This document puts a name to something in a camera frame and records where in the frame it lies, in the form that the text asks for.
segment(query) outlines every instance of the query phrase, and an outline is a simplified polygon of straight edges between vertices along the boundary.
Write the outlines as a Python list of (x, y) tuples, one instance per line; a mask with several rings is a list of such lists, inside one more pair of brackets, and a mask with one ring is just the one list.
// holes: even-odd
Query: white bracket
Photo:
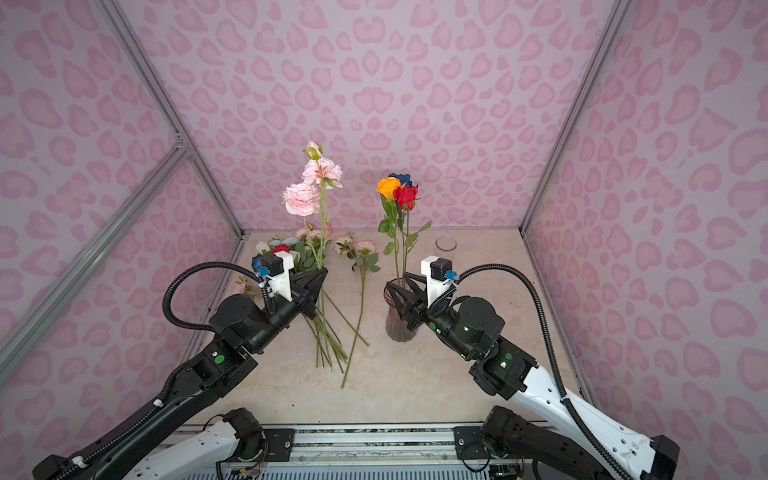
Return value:
[(283, 272), (266, 278), (270, 280), (270, 287), (282, 298), (289, 302), (293, 300), (290, 294), (290, 271), (293, 268), (293, 256), (288, 252), (275, 252), (275, 255), (283, 259)]
[(450, 286), (451, 280), (435, 280), (432, 278), (432, 270), (429, 268), (429, 264), (434, 262), (440, 257), (430, 255), (422, 260), (422, 275), (427, 277), (427, 307), (432, 305), (432, 302), (437, 300), (437, 297), (441, 296)]
[(227, 422), (216, 422), (205, 432), (147, 455), (123, 480), (176, 480), (232, 456), (240, 442)]
[[(619, 478), (616, 471), (581, 433), (565, 405), (560, 403), (557, 386), (547, 369), (543, 366), (531, 368), (524, 383), (527, 387), (526, 390), (515, 393), (511, 401), (541, 415), (560, 433), (578, 443), (595, 460), (598, 460), (614, 478)], [(566, 389), (565, 393), (594, 436), (598, 438), (619, 465), (632, 475), (632, 478), (639, 480), (643, 470), (650, 472), (656, 451), (651, 448), (650, 439), (647, 436), (616, 422), (571, 390)]]

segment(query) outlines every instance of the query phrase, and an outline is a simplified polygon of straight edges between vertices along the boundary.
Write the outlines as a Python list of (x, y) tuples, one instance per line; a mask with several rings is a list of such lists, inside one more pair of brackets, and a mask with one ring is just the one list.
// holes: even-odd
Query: flower stem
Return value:
[(323, 367), (325, 367), (325, 365), (326, 365), (326, 364), (325, 364), (325, 361), (326, 361), (325, 359), (326, 359), (326, 358), (328, 358), (328, 354), (325, 352), (325, 350), (323, 350), (323, 349), (320, 347), (320, 338), (319, 338), (319, 337), (317, 336), (317, 334), (315, 333), (315, 329), (314, 329), (314, 328), (312, 328), (312, 323), (310, 322), (310, 319), (308, 319), (308, 318), (306, 318), (306, 317), (304, 317), (304, 319), (305, 319), (305, 321), (306, 321), (306, 324), (307, 324), (307, 325), (310, 327), (310, 331), (311, 331), (311, 332), (312, 332), (312, 334), (315, 336), (315, 340), (317, 340), (317, 348), (320, 350), (320, 353), (322, 354), (322, 355), (320, 356), (320, 358), (321, 358), (321, 360), (323, 361)]
[(331, 297), (328, 295), (328, 293), (326, 293), (326, 291), (325, 291), (325, 290), (323, 290), (323, 295), (325, 295), (325, 296), (326, 296), (326, 298), (328, 299), (328, 301), (329, 301), (329, 302), (331, 302), (331, 305), (333, 305), (333, 308), (335, 308), (335, 309), (336, 309), (336, 311), (337, 311), (337, 312), (339, 312), (339, 315), (341, 315), (341, 317), (344, 319), (344, 321), (346, 322), (346, 324), (347, 324), (347, 325), (349, 325), (349, 328), (350, 328), (350, 329), (352, 329), (352, 331), (353, 331), (353, 332), (354, 332), (354, 333), (355, 333), (355, 334), (356, 334), (358, 337), (360, 337), (360, 339), (362, 340), (362, 342), (363, 342), (363, 343), (365, 343), (365, 344), (366, 344), (366, 346), (371, 346), (371, 344), (370, 344), (370, 343), (368, 343), (368, 342), (366, 342), (366, 339), (364, 339), (364, 338), (362, 337), (362, 335), (360, 335), (360, 332), (358, 332), (357, 330), (355, 330), (355, 327), (354, 327), (354, 326), (352, 326), (352, 324), (351, 324), (351, 323), (349, 323), (349, 320), (347, 320), (347, 319), (346, 319), (346, 317), (344, 316), (344, 314), (343, 314), (343, 313), (341, 313), (341, 310), (339, 310), (339, 307), (338, 307), (338, 306), (336, 306), (336, 304), (333, 302), (333, 300), (331, 300)]
[[(360, 330), (360, 322), (362, 322), (362, 312), (366, 301), (366, 269), (360, 269), (360, 317), (357, 319), (357, 329)], [(349, 359), (346, 362), (346, 372), (344, 373), (344, 379), (341, 381), (341, 388), (344, 388), (346, 384), (346, 377), (349, 375), (349, 369), (352, 367), (352, 355), (355, 353), (355, 345), (357, 344), (357, 337), (352, 341), (352, 349), (349, 351)]]

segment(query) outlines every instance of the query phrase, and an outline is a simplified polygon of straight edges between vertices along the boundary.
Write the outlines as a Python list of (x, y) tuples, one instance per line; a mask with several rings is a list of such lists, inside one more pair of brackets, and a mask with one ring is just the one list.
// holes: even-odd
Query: red rose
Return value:
[(400, 204), (400, 208), (406, 208), (406, 204), (410, 210), (413, 210), (413, 203), (416, 200), (416, 195), (419, 193), (418, 187), (399, 187), (392, 192), (392, 197)]

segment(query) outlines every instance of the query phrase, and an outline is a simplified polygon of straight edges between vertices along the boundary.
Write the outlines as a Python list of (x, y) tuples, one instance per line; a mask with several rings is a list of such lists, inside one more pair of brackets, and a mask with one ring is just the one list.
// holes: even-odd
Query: black cable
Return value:
[(531, 468), (533, 469), (533, 476), (536, 477), (536, 480), (541, 480), (541, 475), (538, 473), (538, 460), (534, 458), (533, 463), (531, 464)]
[(627, 472), (627, 470), (621, 466), (619, 462), (616, 461), (616, 459), (603, 446), (600, 440), (598, 440), (592, 431), (590, 431), (589, 427), (587, 427), (587, 424), (584, 423), (584, 420), (573, 406), (571, 399), (564, 398), (566, 396), (565, 385), (563, 385), (563, 379), (560, 375), (558, 360), (554, 356), (552, 338), (549, 335), (549, 326), (547, 325), (547, 318), (544, 314), (544, 307), (541, 305), (541, 300), (538, 298), (538, 293), (536, 292), (533, 283), (520, 270), (514, 268), (513, 266), (504, 265), (502, 263), (486, 263), (484, 265), (474, 266), (462, 273), (456, 280), (455, 285), (451, 285), (445, 292), (443, 292), (435, 299), (435, 301), (431, 306), (429, 306), (427, 310), (428, 316), (434, 318), (435, 316), (443, 313), (450, 304), (450, 299), (453, 296), (453, 293), (456, 291), (456, 286), (459, 285), (468, 276), (474, 275), (478, 272), (484, 272), (486, 270), (501, 270), (511, 273), (512, 275), (519, 278), (520, 281), (522, 281), (525, 285), (525, 288), (528, 289), (528, 292), (531, 294), (531, 298), (533, 299), (533, 303), (536, 306), (536, 314), (538, 315), (538, 322), (541, 325), (541, 334), (544, 337), (544, 345), (547, 349), (547, 357), (549, 358), (549, 365), (552, 369), (554, 384), (558, 388), (558, 393), (560, 394), (562, 404), (565, 405), (565, 408), (568, 410), (568, 413), (571, 415), (574, 423), (579, 428), (579, 430), (581, 430), (582, 435), (584, 435), (584, 437), (590, 442), (594, 449), (598, 451), (600, 456), (603, 457), (603, 459), (612, 467), (613, 470), (616, 471), (616, 473), (619, 474), (623, 480), (632, 480), (632, 475), (630, 475), (629, 472)]
[(207, 428), (208, 428), (208, 424), (210, 423), (210, 421), (211, 421), (211, 420), (213, 420), (213, 419), (215, 419), (216, 417), (222, 417), (222, 418), (223, 418), (223, 417), (224, 417), (224, 415), (223, 415), (223, 414), (221, 414), (221, 413), (217, 413), (216, 415), (214, 415), (214, 416), (210, 417), (210, 418), (208, 419), (208, 421), (207, 421), (207, 422), (205, 422), (205, 425), (203, 425), (203, 429), (202, 429), (202, 430), (200, 430), (200, 433), (203, 433), (203, 432), (205, 432), (205, 429), (207, 429)]
[(221, 462), (216, 462), (216, 480), (224, 480), (224, 475), (221, 473)]
[[(466, 446), (466, 447), (464, 447), (464, 448), (463, 448), (463, 450), (462, 450), (462, 454), (464, 453), (464, 451), (465, 451), (466, 449), (468, 449), (468, 448), (469, 448), (469, 447), (471, 447), (472, 445), (482, 445), (482, 444), (481, 444), (480, 442), (472, 442), (472, 443), (469, 443), (469, 444), (467, 444), (467, 446)], [(467, 470), (469, 470), (469, 471), (470, 471), (470, 472), (472, 472), (472, 473), (480, 473), (480, 472), (482, 472), (483, 470), (485, 470), (485, 469), (488, 467), (488, 464), (490, 464), (490, 463), (491, 463), (491, 454), (490, 454), (490, 453), (488, 453), (488, 459), (487, 459), (487, 460), (485, 460), (485, 465), (483, 465), (483, 466), (482, 466), (482, 468), (472, 468), (472, 467), (470, 467), (469, 465), (467, 465), (467, 462), (465, 462), (463, 458), (461, 458), (461, 460), (462, 460), (462, 463), (464, 464), (464, 466), (467, 468)]]
[(163, 296), (163, 315), (165, 315), (165, 318), (169, 322), (173, 323), (175, 326), (179, 326), (183, 329), (207, 330), (208, 332), (215, 332), (214, 328), (210, 325), (207, 325), (206, 323), (189, 323), (189, 322), (183, 321), (182, 319), (174, 315), (174, 312), (170, 307), (170, 301), (174, 298), (174, 293), (176, 293), (176, 289), (179, 288), (179, 285), (181, 285), (182, 282), (184, 282), (188, 277), (192, 276), (193, 274), (209, 268), (227, 268), (229, 270), (234, 270), (242, 275), (245, 275), (256, 282), (261, 281), (260, 278), (254, 272), (251, 272), (250, 270), (243, 268), (240, 265), (235, 265), (234, 263), (203, 262), (195, 266), (191, 266), (190, 268), (186, 269), (184, 272), (181, 272), (181, 274), (179, 274), (179, 276), (177, 276), (176, 279), (174, 279), (174, 281), (170, 283), (170, 285), (168, 286), (168, 290), (165, 291), (165, 295)]

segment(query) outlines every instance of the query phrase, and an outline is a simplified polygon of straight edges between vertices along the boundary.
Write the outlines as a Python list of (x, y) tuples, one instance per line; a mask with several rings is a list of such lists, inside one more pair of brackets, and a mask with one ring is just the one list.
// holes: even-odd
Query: clear glass cup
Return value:
[(453, 261), (456, 253), (456, 247), (456, 239), (447, 233), (444, 233), (437, 237), (437, 240), (435, 240), (435, 249), (433, 255)]

